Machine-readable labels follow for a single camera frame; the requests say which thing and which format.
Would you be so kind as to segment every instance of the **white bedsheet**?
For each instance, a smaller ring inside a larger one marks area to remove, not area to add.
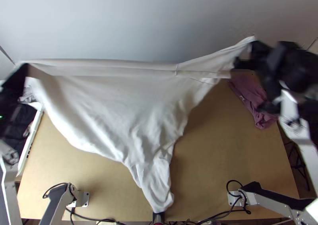
[[[31,60],[27,83],[73,146],[122,162],[159,213],[173,203],[169,164],[189,112],[253,40],[180,64]]]

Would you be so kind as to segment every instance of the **wooden table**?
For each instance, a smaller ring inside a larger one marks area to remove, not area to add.
[[[277,125],[256,128],[226,80],[191,112],[184,136],[175,145],[170,171],[175,202],[166,211],[167,221],[198,221],[229,210],[225,185],[231,179],[242,184],[258,181],[264,189],[298,198]],[[40,219],[48,205],[42,194],[60,182],[91,193],[89,206],[76,209],[81,215],[152,219],[150,205],[124,165],[71,146],[44,115],[19,188],[21,217]],[[251,215],[236,212],[227,219],[281,217],[259,206],[249,209]],[[63,219],[69,219],[68,212]]]

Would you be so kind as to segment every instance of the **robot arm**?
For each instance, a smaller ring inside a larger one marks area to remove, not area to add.
[[[271,49],[255,42],[251,60],[236,60],[236,68],[255,70],[268,93],[259,111],[280,114],[286,135],[299,147],[316,193],[318,193],[318,56],[293,42],[280,42]],[[258,182],[229,191],[229,204],[259,205],[293,219],[297,225],[318,224],[318,198],[294,199],[261,188]]]

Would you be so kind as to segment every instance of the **pink cloth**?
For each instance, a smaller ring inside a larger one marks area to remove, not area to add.
[[[252,113],[257,128],[265,129],[277,121],[274,115],[256,111],[258,105],[266,101],[267,95],[252,76],[236,76],[229,81],[229,87]]]

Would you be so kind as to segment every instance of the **metal bracket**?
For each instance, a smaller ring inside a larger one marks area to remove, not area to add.
[[[67,205],[68,208],[87,207],[89,202],[89,192],[78,191],[77,200]]]
[[[230,193],[233,195],[241,195],[241,193],[238,190],[230,191]],[[227,193],[227,199],[229,201],[229,205],[232,206],[235,203],[235,201],[238,199],[238,197],[234,197],[234,196],[230,195],[229,193]],[[244,206],[244,199],[240,199],[239,201],[237,201],[235,206],[243,207]]]

